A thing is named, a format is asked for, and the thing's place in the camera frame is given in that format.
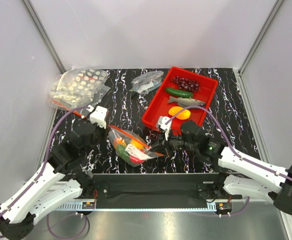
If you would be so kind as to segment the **red toy apple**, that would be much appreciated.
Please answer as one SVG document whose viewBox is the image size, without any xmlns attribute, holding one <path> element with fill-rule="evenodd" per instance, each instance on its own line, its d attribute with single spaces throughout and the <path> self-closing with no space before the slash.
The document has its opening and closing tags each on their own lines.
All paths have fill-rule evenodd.
<svg viewBox="0 0 292 240">
<path fill-rule="evenodd" d="M 129 160 L 130 160 L 131 165 L 134 167 L 139 166 L 140 164 L 142 164 L 144 162 L 144 160 L 139 159 L 139 158 L 132 156 L 132 155 L 129 157 Z"/>
</svg>

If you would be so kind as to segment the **orange zip top bag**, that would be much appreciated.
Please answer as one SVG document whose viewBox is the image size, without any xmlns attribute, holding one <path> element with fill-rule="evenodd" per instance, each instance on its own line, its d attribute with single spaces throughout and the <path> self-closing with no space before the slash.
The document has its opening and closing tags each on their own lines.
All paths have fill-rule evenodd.
<svg viewBox="0 0 292 240">
<path fill-rule="evenodd" d="M 150 146 L 148 146 L 146 144 L 146 142 L 137 134 L 135 134 L 132 131 L 129 130 L 123 130 L 120 129 L 114 125 L 110 125 L 108 126 L 108 138 L 110 140 L 110 143 L 113 145 L 113 140 L 116 138 L 122 138 L 125 140 L 127 146 L 126 146 L 126 151 L 134 157 L 137 157 L 141 160 L 147 161 L 147 160 L 151 160 L 151 159 L 156 159 L 159 157 L 162 157 L 163 155 L 158 154 L 156 152 L 151 152 Z M 131 140 L 136 140 L 139 143 L 141 143 L 144 146 L 143 150 L 139 150 L 136 147 L 134 147 L 132 144 L 130 144 Z"/>
</svg>

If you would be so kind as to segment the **orange green toy mango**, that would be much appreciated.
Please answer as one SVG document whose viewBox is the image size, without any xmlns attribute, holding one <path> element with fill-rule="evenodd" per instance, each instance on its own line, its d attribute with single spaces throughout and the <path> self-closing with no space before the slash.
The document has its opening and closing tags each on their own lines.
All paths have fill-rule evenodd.
<svg viewBox="0 0 292 240">
<path fill-rule="evenodd" d="M 127 144 L 126 144 L 124 139 L 116 138 L 116 139 L 113 140 L 113 146 L 114 146 L 114 148 L 117 148 L 118 146 L 126 147 Z"/>
</svg>

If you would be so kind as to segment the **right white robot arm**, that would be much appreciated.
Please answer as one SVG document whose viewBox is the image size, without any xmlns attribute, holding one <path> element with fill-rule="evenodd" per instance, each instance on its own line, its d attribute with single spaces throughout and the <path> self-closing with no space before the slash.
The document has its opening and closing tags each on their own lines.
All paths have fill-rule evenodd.
<svg viewBox="0 0 292 240">
<path fill-rule="evenodd" d="M 284 168 L 255 158 L 249 159 L 248 155 L 231 145 L 207 137 L 204 130 L 192 120 L 181 125 L 180 135 L 171 132 L 171 124 L 169 117 L 159 118 L 157 126 L 161 134 L 151 146 L 152 152 L 166 157 L 177 151 L 192 152 L 200 161 L 242 174 L 244 178 L 219 173 L 212 187 L 214 195 L 218 198 L 241 195 L 265 200 L 292 216 L 292 165 Z"/>
</svg>

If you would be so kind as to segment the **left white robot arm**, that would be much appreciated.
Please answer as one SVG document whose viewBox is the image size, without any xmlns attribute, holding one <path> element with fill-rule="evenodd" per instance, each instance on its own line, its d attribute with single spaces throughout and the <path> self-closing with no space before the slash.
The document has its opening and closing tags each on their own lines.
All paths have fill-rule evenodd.
<svg viewBox="0 0 292 240">
<path fill-rule="evenodd" d="M 78 169 L 86 150 L 103 142 L 105 123 L 85 123 L 49 152 L 33 177 L 11 198 L 0 204 L 2 238 L 25 238 L 43 217 L 61 204 L 95 193 L 92 176 Z"/>
</svg>

